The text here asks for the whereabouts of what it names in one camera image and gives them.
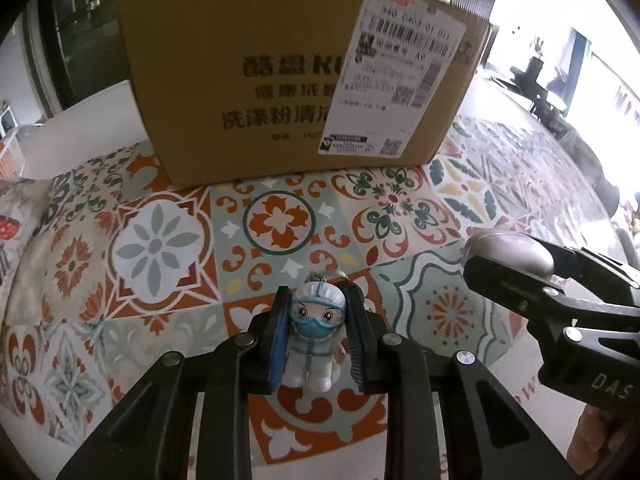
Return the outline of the person's right hand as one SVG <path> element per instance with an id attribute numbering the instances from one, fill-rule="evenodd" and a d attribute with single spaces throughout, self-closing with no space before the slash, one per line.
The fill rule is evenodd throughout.
<path id="1" fill-rule="evenodd" d="M 586 405 L 578 419 L 566 459 L 576 474 L 584 474 L 597 465 L 604 450 L 616 452 L 628 434 L 627 427 L 620 427 L 615 434 L 608 434 L 608 426 L 601 419 L 601 411 Z"/>

